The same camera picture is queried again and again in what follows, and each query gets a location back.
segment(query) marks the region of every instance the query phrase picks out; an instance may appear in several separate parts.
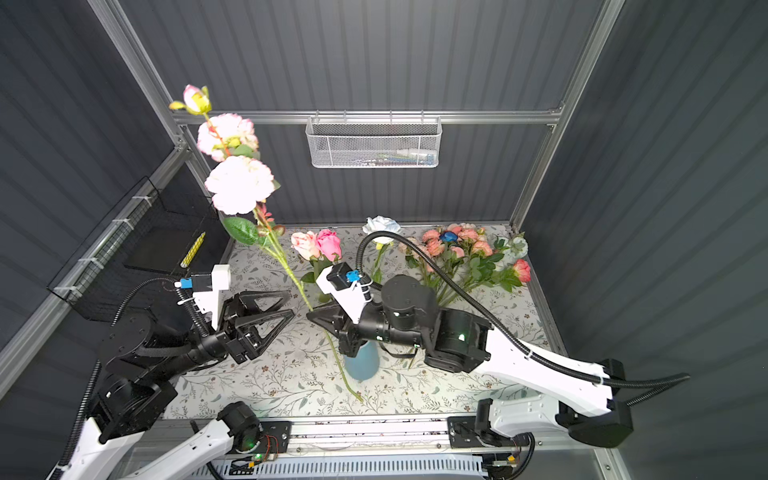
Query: zip tie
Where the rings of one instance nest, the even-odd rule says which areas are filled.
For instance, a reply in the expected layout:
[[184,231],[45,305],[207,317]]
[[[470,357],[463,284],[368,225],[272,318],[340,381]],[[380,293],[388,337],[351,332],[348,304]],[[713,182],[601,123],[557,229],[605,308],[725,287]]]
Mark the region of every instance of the zip tie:
[[131,228],[131,231],[134,229],[134,226],[131,225],[131,221],[127,218],[118,218],[116,220],[112,220],[112,223],[125,223],[129,228]]
[[100,261],[98,261],[98,258],[96,258],[96,257],[80,258],[80,259],[78,259],[78,262],[93,262],[93,264],[95,266],[97,266],[99,270],[103,270],[104,269],[104,265]]
[[141,198],[142,200],[146,200],[150,207],[152,206],[152,197],[138,195],[131,198]]

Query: light pink rose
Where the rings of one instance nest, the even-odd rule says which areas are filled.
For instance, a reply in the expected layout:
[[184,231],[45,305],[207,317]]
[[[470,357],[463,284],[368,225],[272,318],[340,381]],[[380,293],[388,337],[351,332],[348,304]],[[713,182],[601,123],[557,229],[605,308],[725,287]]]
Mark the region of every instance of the light pink rose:
[[307,233],[296,232],[290,236],[290,246],[299,255],[309,260],[310,257],[320,258],[320,248],[317,246],[317,235],[310,231]]
[[531,266],[528,265],[528,262],[521,258],[515,262],[515,265],[513,265],[512,268],[515,270],[515,273],[521,282],[528,283],[531,281]]
[[440,253],[445,252],[445,244],[440,240],[433,238],[427,242],[427,251],[433,257],[437,257]]
[[428,243],[430,240],[437,240],[440,238],[440,232],[437,230],[427,230],[422,237],[422,242]]
[[478,233],[472,229],[462,230],[458,232],[457,235],[458,235],[458,238],[461,238],[462,240],[472,240],[472,241],[476,241],[479,237]]
[[268,166],[250,157],[229,157],[210,172],[205,187],[227,215],[247,214],[275,191]]
[[464,249],[461,247],[451,247],[451,251],[456,254],[456,258],[462,258],[464,256]]
[[332,262],[341,260],[341,240],[336,235],[336,232],[328,229],[321,230],[317,234],[317,246],[328,260]]
[[481,253],[483,257],[490,257],[493,255],[493,249],[487,242],[475,242],[472,245],[472,253]]
[[[419,241],[415,237],[408,237],[408,240],[411,240],[415,244],[419,244]],[[408,251],[408,246],[404,243],[400,243],[400,245],[397,246],[397,250],[400,250],[402,253],[406,253]]]
[[204,154],[210,155],[217,162],[225,160],[224,145],[236,138],[241,144],[258,150],[259,139],[253,134],[253,122],[243,119],[240,115],[222,114],[210,118],[210,123],[216,129],[214,133],[206,122],[197,130],[197,148]]

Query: pink rose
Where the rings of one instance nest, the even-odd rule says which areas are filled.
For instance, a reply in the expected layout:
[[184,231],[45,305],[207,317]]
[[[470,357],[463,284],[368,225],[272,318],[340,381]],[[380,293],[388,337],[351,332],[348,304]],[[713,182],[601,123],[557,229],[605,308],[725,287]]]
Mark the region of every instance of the pink rose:
[[[417,245],[419,244],[419,241],[416,238],[414,238],[414,237],[408,237],[408,240],[411,240],[413,243],[415,243]],[[408,246],[405,245],[404,243],[400,243],[400,245],[397,246],[397,250],[400,250],[403,253],[407,253],[408,252]]]
[[228,157],[210,172],[205,187],[227,215],[248,214],[275,191],[268,166],[250,157]]
[[422,237],[422,242],[429,243],[430,240],[437,240],[440,238],[440,232],[437,230],[427,230],[426,233],[424,233],[424,237]]
[[456,258],[462,258],[464,256],[464,249],[461,247],[451,247],[451,251],[456,254]]
[[317,246],[320,248],[320,252],[325,255],[328,260],[336,262],[341,260],[341,240],[336,235],[336,232],[325,229],[321,230],[317,234]]
[[476,241],[478,239],[478,233],[472,229],[462,230],[458,232],[456,235],[458,235],[458,238],[461,238],[462,240]]
[[487,242],[475,242],[472,245],[472,253],[481,253],[483,257],[490,257],[493,255],[493,249]]
[[301,233],[296,232],[290,236],[290,246],[299,255],[309,260],[310,257],[320,258],[320,248],[317,246],[317,235],[314,232]]
[[531,266],[528,265],[528,262],[522,258],[515,262],[515,265],[512,266],[512,269],[515,270],[515,274],[518,276],[521,282],[528,283],[531,281]]
[[440,240],[433,238],[427,242],[427,251],[433,257],[437,257],[440,253],[445,252],[445,244]]

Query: metal rail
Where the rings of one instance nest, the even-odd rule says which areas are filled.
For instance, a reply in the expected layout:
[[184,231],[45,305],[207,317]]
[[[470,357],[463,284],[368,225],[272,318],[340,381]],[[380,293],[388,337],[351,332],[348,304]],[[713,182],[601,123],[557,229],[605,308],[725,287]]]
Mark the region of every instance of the metal rail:
[[[396,121],[430,122],[438,119],[443,124],[545,124],[560,121],[560,111],[212,111],[211,115],[235,113],[250,119],[254,124],[303,125],[308,118],[323,123],[382,123]],[[172,114],[179,125],[203,123],[199,115],[184,112]]]

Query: green flower stem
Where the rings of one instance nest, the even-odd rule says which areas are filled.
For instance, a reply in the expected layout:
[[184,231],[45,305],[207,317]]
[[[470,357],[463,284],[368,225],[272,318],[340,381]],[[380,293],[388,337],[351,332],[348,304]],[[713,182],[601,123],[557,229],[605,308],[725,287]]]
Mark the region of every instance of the green flower stem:
[[[288,259],[286,258],[285,251],[283,250],[283,247],[280,245],[280,242],[277,240],[277,235],[275,234],[275,231],[272,230],[272,226],[270,225],[270,222],[266,220],[266,218],[261,214],[261,210],[259,208],[253,209],[253,215],[258,219],[259,223],[264,225],[267,230],[267,236],[270,238],[270,242],[272,243],[274,250],[270,249],[267,246],[263,246],[262,248],[272,257],[277,260],[277,262],[281,265],[281,267],[288,273],[288,276],[293,281],[294,284],[296,284],[296,287],[299,289],[299,293],[301,293],[301,297],[304,299],[304,303],[306,303],[307,308],[310,309],[310,312],[314,310],[312,308],[312,303],[310,302],[310,299],[306,297],[306,292],[304,291],[304,285],[301,283],[299,279],[296,278],[296,275],[293,274],[293,270],[291,270],[291,267],[288,265]],[[339,373],[341,373],[341,378],[344,380],[344,385],[346,386],[346,389],[349,390],[349,393],[351,393],[356,399],[360,401],[360,403],[365,403],[365,401],[362,399],[362,396],[358,395],[357,392],[352,390],[352,387],[349,385],[349,380],[346,379],[346,374],[344,373],[344,367],[341,365],[341,361],[339,360],[339,355],[336,353],[336,347],[333,345],[333,341],[331,340],[331,335],[328,334],[327,331],[323,330],[323,332],[326,334],[326,340],[328,341],[328,345],[331,347],[331,352],[333,353],[333,358],[336,361],[336,366],[339,367]]]
[[382,254],[384,253],[384,250],[389,247],[389,243],[383,243],[382,247],[379,249],[379,255],[376,256],[376,262],[373,263],[373,271],[376,272],[376,269],[379,268],[379,262],[382,259]]

